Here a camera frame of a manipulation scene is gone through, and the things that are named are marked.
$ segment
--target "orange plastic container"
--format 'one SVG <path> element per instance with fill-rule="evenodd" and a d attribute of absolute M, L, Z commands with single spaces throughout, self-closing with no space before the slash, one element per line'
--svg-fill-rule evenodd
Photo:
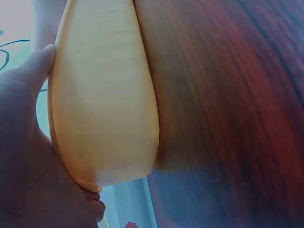
<path fill-rule="evenodd" d="M 55 45 L 51 139 L 72 178 L 99 192 L 148 175 L 159 120 L 132 0 L 69 0 Z"/>

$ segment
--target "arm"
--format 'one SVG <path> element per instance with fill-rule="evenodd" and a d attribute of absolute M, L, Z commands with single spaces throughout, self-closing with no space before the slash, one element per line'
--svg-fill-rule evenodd
<path fill-rule="evenodd" d="M 34 12 L 34 50 L 54 44 L 67 0 L 32 0 Z"/>

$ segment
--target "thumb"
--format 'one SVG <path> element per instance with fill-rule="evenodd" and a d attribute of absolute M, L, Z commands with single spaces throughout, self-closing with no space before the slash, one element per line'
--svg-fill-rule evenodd
<path fill-rule="evenodd" d="M 55 57 L 54 44 L 47 45 L 43 50 L 32 53 L 16 70 L 10 78 L 22 81 L 28 85 L 35 97 L 53 65 Z"/>

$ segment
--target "fingernail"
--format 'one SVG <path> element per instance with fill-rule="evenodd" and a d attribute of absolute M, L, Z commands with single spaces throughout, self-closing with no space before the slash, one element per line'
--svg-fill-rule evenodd
<path fill-rule="evenodd" d="M 48 49 L 48 48 L 50 48 L 50 47 L 52 47 L 52 46 L 54 46 L 54 44 L 49 44 L 49 45 L 47 45 L 44 49 Z"/>

